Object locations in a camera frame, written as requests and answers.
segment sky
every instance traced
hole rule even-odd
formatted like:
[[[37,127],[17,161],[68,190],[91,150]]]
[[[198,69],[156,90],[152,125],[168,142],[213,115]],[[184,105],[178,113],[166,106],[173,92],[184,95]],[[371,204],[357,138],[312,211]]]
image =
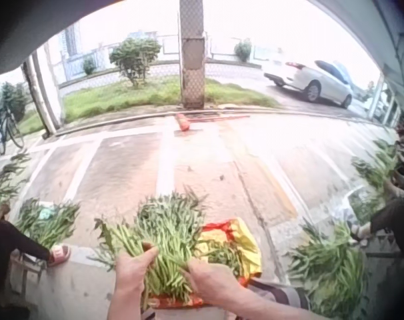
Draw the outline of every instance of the sky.
[[[307,0],[203,0],[203,6],[208,35],[248,37],[256,45],[280,47],[304,60],[338,60],[362,88],[378,80],[378,67],[358,42]],[[178,0],[128,0],[98,10],[79,22],[82,50],[121,42],[138,30],[175,35],[177,10]],[[58,37],[49,43],[51,53],[59,51]],[[0,76],[0,83],[22,80],[18,72]]]

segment vegetable bunch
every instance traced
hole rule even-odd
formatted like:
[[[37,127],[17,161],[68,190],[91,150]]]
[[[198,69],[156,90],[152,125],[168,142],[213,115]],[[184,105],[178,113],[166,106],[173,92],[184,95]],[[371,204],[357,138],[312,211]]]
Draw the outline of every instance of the vegetable bunch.
[[[145,276],[145,294],[187,302],[192,290],[180,268],[185,268],[191,257],[198,256],[197,245],[204,221],[203,199],[198,199],[190,189],[185,194],[174,192],[150,197],[140,204],[133,226],[124,221],[111,226],[96,219],[95,228],[101,230],[101,243],[95,260],[111,269],[120,249],[124,248],[134,257],[143,252],[143,242],[154,244],[159,248],[159,255]],[[236,275],[240,274],[240,254],[232,246],[210,242],[209,252],[204,256],[209,262],[224,263]]]
[[[359,176],[365,179],[374,191],[366,194],[363,199],[350,198],[351,206],[360,223],[367,222],[369,218],[385,203],[384,181],[390,179],[397,164],[396,146],[388,144],[385,140],[375,140],[374,144],[379,150],[372,158],[374,165],[358,157],[352,158],[352,164]]]
[[[39,204],[38,199],[27,200],[20,209],[17,228],[30,239],[51,248],[54,244],[72,236],[79,205],[72,203],[54,205],[51,214],[46,218],[41,217],[44,209],[46,210]]]
[[[367,284],[362,253],[350,247],[346,225],[332,239],[307,221],[303,230],[309,243],[291,252],[290,275],[304,282],[314,312],[349,319]]]
[[[4,201],[16,197],[19,193],[20,181],[13,184],[12,180],[16,175],[22,173],[25,169],[24,164],[28,162],[29,155],[26,153],[19,153],[11,157],[11,162],[5,165],[0,172],[0,204]]]

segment road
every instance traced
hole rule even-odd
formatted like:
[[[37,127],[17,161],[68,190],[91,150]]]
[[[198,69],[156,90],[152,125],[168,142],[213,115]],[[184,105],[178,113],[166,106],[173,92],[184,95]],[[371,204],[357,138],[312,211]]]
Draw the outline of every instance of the road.
[[[178,74],[178,65],[156,65],[150,69],[150,77]],[[308,103],[304,100],[300,92],[284,87],[276,87],[272,81],[263,76],[263,71],[260,69],[237,65],[207,63],[205,64],[205,74],[206,77],[218,80],[221,83],[234,83],[241,87],[264,93],[276,99],[288,110],[320,113],[345,118],[366,116],[362,103],[358,101],[354,101],[348,110],[340,108],[340,106],[326,100],[320,103]],[[119,73],[108,73],[61,88],[60,95],[64,97],[80,89],[100,87],[120,80],[123,80],[123,78]]]

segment hand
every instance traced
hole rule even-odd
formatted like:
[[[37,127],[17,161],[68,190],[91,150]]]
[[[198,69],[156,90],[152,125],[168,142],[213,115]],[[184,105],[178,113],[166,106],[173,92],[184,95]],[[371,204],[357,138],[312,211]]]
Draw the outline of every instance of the hand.
[[[131,257],[128,253],[121,253],[116,261],[116,291],[127,291],[138,296],[144,291],[144,276],[148,266],[159,254],[156,247],[152,247],[138,257]]]
[[[194,292],[205,302],[223,307],[244,289],[237,282],[230,268],[191,258],[189,272],[183,271]]]

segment sandal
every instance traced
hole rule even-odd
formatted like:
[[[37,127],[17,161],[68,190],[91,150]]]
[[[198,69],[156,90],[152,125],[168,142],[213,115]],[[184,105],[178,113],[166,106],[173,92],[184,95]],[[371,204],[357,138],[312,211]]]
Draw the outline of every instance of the sandal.
[[[71,248],[68,245],[55,245],[51,249],[51,261],[48,267],[54,267],[69,260]]]
[[[362,239],[357,236],[357,233],[358,233],[358,231],[359,231],[359,226],[352,224],[352,222],[350,222],[350,221],[347,222],[347,226],[348,226],[349,229],[350,229],[350,236],[351,236],[351,238],[352,238],[353,240],[357,241],[357,242],[361,242]],[[353,227],[356,227],[356,228],[357,228],[356,232],[354,232],[354,231],[352,230]]]

